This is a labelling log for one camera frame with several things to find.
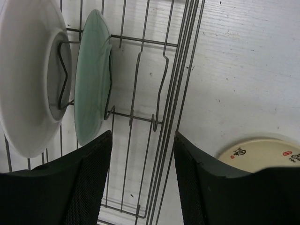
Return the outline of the pale green plate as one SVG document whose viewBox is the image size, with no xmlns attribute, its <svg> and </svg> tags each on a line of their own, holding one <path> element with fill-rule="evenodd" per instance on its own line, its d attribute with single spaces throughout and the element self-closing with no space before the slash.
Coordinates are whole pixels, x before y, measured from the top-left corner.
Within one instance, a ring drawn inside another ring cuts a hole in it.
<svg viewBox="0 0 300 225">
<path fill-rule="evenodd" d="M 110 39 L 104 16 L 92 10 L 82 33 L 75 76 L 75 131 L 81 146 L 97 136 L 105 119 L 111 87 Z"/>
</svg>

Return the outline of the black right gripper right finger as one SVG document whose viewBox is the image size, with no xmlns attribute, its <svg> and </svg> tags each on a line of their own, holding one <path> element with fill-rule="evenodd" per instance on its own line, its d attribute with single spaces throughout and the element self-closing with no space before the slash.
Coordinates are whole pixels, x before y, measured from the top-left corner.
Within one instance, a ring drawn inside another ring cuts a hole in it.
<svg viewBox="0 0 300 225">
<path fill-rule="evenodd" d="M 186 225 L 297 225 L 300 170 L 227 165 L 176 132 L 173 152 Z"/>
</svg>

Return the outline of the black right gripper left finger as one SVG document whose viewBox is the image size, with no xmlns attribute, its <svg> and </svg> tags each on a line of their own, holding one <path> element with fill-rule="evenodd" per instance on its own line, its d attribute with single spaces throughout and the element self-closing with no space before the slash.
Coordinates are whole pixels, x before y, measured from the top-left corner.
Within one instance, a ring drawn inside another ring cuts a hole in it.
<svg viewBox="0 0 300 225">
<path fill-rule="evenodd" d="M 95 225 L 111 161 L 113 134 L 32 170 L 0 175 L 3 225 Z"/>
</svg>

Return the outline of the cream plate with characters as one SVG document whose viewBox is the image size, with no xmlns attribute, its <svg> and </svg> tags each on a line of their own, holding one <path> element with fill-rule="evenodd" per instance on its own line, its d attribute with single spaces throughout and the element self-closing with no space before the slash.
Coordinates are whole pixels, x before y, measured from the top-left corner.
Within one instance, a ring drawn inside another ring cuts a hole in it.
<svg viewBox="0 0 300 225">
<path fill-rule="evenodd" d="M 250 173 L 269 167 L 299 167 L 300 147 L 280 139 L 253 139 L 228 148 L 218 160 Z"/>
</svg>

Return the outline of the white ceramic plate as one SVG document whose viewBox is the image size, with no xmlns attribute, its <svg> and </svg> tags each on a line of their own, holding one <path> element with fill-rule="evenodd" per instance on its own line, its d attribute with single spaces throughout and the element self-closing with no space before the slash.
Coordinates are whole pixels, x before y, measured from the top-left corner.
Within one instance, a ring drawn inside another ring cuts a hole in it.
<svg viewBox="0 0 300 225">
<path fill-rule="evenodd" d="M 0 6 L 0 124 L 16 151 L 34 158 L 55 137 L 69 101 L 67 29 L 53 0 Z"/>
</svg>

